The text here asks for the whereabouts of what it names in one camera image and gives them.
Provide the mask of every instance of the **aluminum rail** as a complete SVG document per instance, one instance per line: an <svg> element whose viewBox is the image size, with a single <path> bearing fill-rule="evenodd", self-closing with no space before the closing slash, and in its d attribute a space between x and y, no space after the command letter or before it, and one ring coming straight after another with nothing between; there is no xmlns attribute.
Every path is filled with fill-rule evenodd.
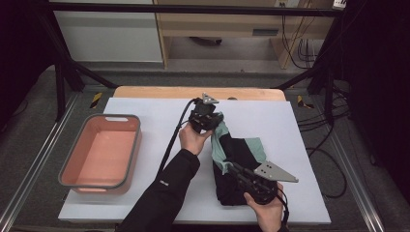
<svg viewBox="0 0 410 232"><path fill-rule="evenodd" d="M317 106L318 112L321 114L324 112L323 105L319 100L319 97L312 97L314 105ZM326 130L329 131L329 125L326 125ZM355 167L353 166L350 159L347 157L346 152L341 145L341 142L335 133L335 130L330 135L330 140L334 146L339 160L341 161L340 167L346 175L347 182L352 191L353 197L356 200L356 203L359 207L359 210L362 212L363 218L367 228L371 232L383 232L385 228L380 217L377 214L373 204L371 203L370 197L368 196L365 185L362 180L359 178Z"/></svg>
<svg viewBox="0 0 410 232"><path fill-rule="evenodd" d="M39 3L36 7L58 12L111 12L111 13L172 13L216 15L289 15L339 17L342 11L307 8L267 8L201 5L99 4L99 3Z"/></svg>

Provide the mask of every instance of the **green cloth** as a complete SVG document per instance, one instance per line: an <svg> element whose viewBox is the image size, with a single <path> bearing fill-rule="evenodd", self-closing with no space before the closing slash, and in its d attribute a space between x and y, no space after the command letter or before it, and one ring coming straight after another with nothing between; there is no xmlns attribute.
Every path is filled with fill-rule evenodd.
<svg viewBox="0 0 410 232"><path fill-rule="evenodd" d="M220 137L228 133L229 129L226 126L226 124L222 121L220 122L220 124L211 136L212 159L222 171L222 175L228 172L227 164L230 162L225 161L226 154L223 151L222 146L220 145ZM257 162L261 163L266 160L266 154L259 137L245 138L245 141Z"/></svg>

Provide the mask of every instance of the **black cloth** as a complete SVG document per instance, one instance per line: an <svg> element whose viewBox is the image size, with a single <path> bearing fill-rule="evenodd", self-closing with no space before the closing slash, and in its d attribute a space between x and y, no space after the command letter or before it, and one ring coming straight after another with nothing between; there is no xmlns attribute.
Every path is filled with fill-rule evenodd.
<svg viewBox="0 0 410 232"><path fill-rule="evenodd" d="M220 137L220 145L226 154L225 161L236 162L250 170L260 165L244 138L232 138L230 133L227 133ZM222 171L215 162L213 166L217 198L220 204L225 206L247 205L244 197L245 190L238 185L238 181L229 173L222 175Z"/></svg>
<svg viewBox="0 0 410 232"><path fill-rule="evenodd" d="M182 149L144 191L116 232L170 231L199 165L197 156Z"/></svg>

